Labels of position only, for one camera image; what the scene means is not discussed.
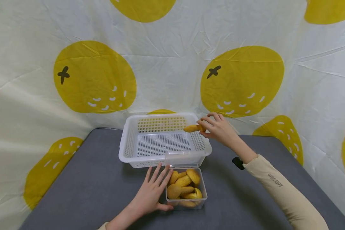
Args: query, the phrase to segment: black cross mark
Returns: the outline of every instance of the black cross mark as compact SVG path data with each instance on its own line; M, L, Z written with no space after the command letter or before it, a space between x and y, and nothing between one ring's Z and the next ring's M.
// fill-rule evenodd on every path
M221 69L221 66L220 66L220 65L216 66L216 67L213 68L213 69L209 69L208 71L209 71L210 73L208 74L207 79L210 78L212 75L217 76L217 75L218 75L218 70L219 70L219 69Z
M68 69L69 69L69 67L65 66L63 68L63 71L58 72L58 76L61 76L61 84L64 83L64 78L69 78L70 77L69 73L67 73Z

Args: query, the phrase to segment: gray table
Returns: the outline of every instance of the gray table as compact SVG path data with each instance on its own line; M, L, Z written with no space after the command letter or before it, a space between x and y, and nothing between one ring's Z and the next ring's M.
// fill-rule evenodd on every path
M137 193L147 171L119 161L121 134L93 130L20 229L92 230L114 218ZM310 200L330 229L345 230L344 215L279 140L241 137ZM208 194L203 208L155 212L130 229L291 229L261 184L231 162L236 155L214 140L211 145L213 152L201 166Z

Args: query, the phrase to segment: white plastic basket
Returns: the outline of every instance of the white plastic basket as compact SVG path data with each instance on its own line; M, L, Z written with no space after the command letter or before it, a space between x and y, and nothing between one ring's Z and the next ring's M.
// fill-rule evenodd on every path
M119 159L141 168L165 164L168 152L202 151L208 156L212 152L209 140L199 132L183 131L197 120L192 113L130 116L124 125Z

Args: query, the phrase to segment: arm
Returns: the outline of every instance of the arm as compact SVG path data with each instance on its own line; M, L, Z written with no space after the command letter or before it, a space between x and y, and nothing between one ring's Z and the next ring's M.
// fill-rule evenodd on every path
M150 167L141 188L131 203L112 221L104 223L99 230L124 230L145 214L156 210L173 210L173 206L163 205L158 202L158 199L172 176L173 170L170 169L170 166L168 165L161 174L158 175L160 169L161 163L158 164L150 179L152 171L152 167Z
M328 229L325 220L308 199L264 157L257 155L246 145L221 114L209 113L197 123L211 132L201 132L204 137L215 138L235 151L247 171L264 186L294 229Z

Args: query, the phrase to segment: black wristband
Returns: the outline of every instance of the black wristband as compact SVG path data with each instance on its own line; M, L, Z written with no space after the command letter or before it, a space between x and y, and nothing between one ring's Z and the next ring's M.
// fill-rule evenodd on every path
M238 167L240 170L244 170L244 166L243 166L243 162L239 157L235 157L233 160L231 160L231 162L234 163L234 165L236 165L236 167Z

